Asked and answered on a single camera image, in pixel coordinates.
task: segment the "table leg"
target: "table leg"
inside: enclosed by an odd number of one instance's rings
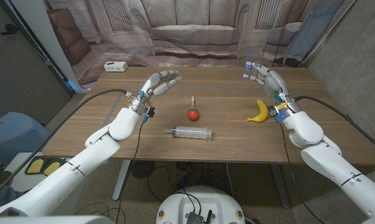
[[[285,187],[284,177],[281,172],[281,166],[277,164],[271,164],[270,169],[273,173],[277,191],[279,192],[281,206],[283,208],[289,208],[290,202],[287,194],[287,188]]]
[[[113,193],[113,200],[114,201],[118,201],[122,194],[122,189],[124,188],[124,184],[126,182],[126,177],[127,177],[127,171],[129,169],[129,165],[131,164],[131,161],[130,160],[124,160],[122,161],[122,165],[121,165],[121,168],[119,170],[119,174],[118,174],[118,178],[117,178],[117,182],[115,184],[115,188],[114,188],[114,193]]]

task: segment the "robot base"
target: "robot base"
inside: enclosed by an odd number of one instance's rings
[[[195,196],[201,203],[201,216],[207,217],[209,210],[212,210],[210,224],[230,223],[245,224],[243,210],[237,201],[223,191],[209,186],[191,186],[185,188],[186,192]],[[200,206],[191,197],[195,206],[195,213],[198,214]],[[156,224],[177,224],[188,223],[188,214],[193,211],[193,204],[185,194],[173,194],[162,202],[158,209]]]

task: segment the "banana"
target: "banana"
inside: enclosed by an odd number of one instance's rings
[[[248,118],[248,121],[261,122],[261,121],[264,121],[267,118],[267,115],[269,115],[269,112],[267,111],[267,107],[263,103],[262,100],[257,100],[256,103],[259,106],[260,113],[254,118]]]

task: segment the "plastic syringe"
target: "plastic syringe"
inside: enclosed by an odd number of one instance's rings
[[[172,137],[181,138],[198,138],[211,140],[212,137],[212,130],[207,128],[173,126],[171,130],[165,130],[165,132],[171,133]]]

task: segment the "power strip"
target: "power strip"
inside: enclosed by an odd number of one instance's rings
[[[127,69],[126,62],[106,62],[104,65],[106,72],[125,72]]]

